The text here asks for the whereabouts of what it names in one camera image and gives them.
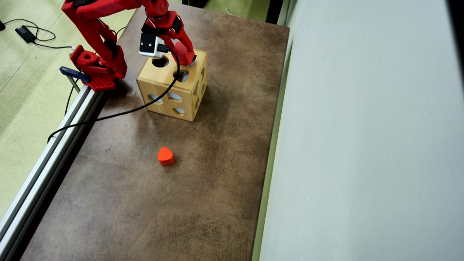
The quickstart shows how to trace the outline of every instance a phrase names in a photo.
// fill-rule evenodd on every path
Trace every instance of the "wooden shape sorter box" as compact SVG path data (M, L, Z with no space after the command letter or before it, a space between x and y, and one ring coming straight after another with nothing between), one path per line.
M193 121L207 86L208 68L206 52L195 50L193 66L180 66L178 81L169 93L148 106L149 111ZM148 58L137 76L143 101L149 103L161 95L172 83L177 73L175 58L165 54L161 59Z

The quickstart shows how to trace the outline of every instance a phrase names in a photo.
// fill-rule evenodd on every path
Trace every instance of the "brown table surface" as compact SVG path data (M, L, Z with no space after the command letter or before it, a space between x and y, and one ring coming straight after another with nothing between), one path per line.
M171 4L208 88L194 122L147 110L96 123L23 260L250 260L289 29ZM118 44L126 91L100 116L143 104L135 78L144 10ZM175 156L162 167L166 146Z

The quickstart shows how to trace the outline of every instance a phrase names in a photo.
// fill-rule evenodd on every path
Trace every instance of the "power cord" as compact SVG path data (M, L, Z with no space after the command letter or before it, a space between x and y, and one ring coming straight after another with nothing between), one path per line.
M179 75L180 73L180 62L179 62L179 57L177 57L177 54L171 50L167 45L158 45L158 50L161 52L162 49L163 51L166 50L166 51L170 51L172 52L172 54L174 55L174 58L176 59L176 62L177 62L177 73L176 75ZM157 102L159 99L161 99L163 96L165 96L169 90L174 86L174 83L177 81L177 78L174 78L174 80L172 81L172 83L169 85L169 87L160 95L158 96L156 99L152 100L151 102L147 103L147 104L144 104L140 107L137 107L135 109L131 109L129 111L124 111L124 112L120 112L120 113L116 113L116 114L113 114L113 115L109 115L109 116L105 116L105 117L101 117L101 118L98 118L98 119L95 119L95 120L90 120L90 121L84 121L84 122L80 122L80 123L76 123L76 124L71 124L71 125L68 125L68 126L65 126L63 128L60 128L56 131L54 131L49 137L48 137L48 140L47 140L47 143L50 141L50 139L53 137L53 135L61 132L61 131L64 131L68 128L71 128L71 127L76 127L76 126L81 126L81 125L85 125L85 124L89 124L89 123L95 123L97 121L103 121L103 120L106 120L106 119L109 119L109 118L114 118L114 117L118 117L118 116L121 116L121 115L125 115L125 114L129 114L129 113L132 113L132 112L135 112L135 111L138 111L138 110L141 110L143 108L146 108L150 105L152 105L153 103Z
M72 91L74 90L74 86L71 86L71 91L69 92L68 102L66 103L66 109L64 110L64 115L68 112L69 101L71 100Z
M124 28L126 28L126 27L124 26L123 28L119 29L119 30L116 32L116 38L117 38L118 33L119 33L122 29L124 29Z
M34 22L31 22L31 21L26 20L26 19L23 19L23 18L13 19L13 20L10 20L10 21L5 22L5 23L3 23L3 24L6 25L7 23L10 23L10 22L13 22L13 21L19 21L19 20L25 21L25 22L28 22L28 23L31 23L31 24L34 25L34 26L25 26L25 27L37 29L37 31L35 32L35 38L37 39L37 41L46 42L46 41L51 41L51 40L53 40L53 39L55 39L55 38L57 37L52 31L47 30L47 29L43 29L43 28L39 27L38 25L36 25ZM40 31L40 30L46 31L46 32L48 32L48 33L51 33L51 34L53 35L53 37L52 37L52 38L49 38L49 39L45 39L45 40L44 40L44 39L39 39L39 38L38 38L38 34L39 34L39 31ZM35 45L38 45L38 46L48 47L48 48L52 48L52 49L72 48L72 46L59 46L59 47L55 47L55 46L45 46L45 45L38 44L38 43L36 43L35 41L32 41L32 43L35 44Z

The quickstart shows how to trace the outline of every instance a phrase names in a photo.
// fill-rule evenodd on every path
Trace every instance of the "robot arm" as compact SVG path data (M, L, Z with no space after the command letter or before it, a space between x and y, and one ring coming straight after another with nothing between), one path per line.
M140 53L157 57L156 46L164 41L179 56L181 65L192 64L192 42L177 13L168 11L166 0L65 0L61 9L96 52L85 51L78 46L71 54L74 66L91 77L92 80L86 84L93 90L114 89L115 80L124 78L127 71L124 52L116 45L114 31L100 18L141 6L146 9L147 19L142 28ZM179 39L180 42L174 45L171 39Z

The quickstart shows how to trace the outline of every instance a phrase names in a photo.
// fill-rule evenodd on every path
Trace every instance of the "floor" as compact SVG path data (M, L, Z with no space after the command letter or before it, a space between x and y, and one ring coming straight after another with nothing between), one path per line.
M54 32L51 46L83 45L91 50L74 24L61 12L63 0L0 0L0 20L24 18ZM269 0L209 0L205 9L264 21ZM102 18L111 28L124 27L133 14L120 12ZM14 31L28 25L14 21L0 32L0 216L3 216L18 189L46 145L50 133L63 118L71 91L67 77L58 69L73 68L70 49L50 49L26 44ZM40 39L50 37L39 32Z

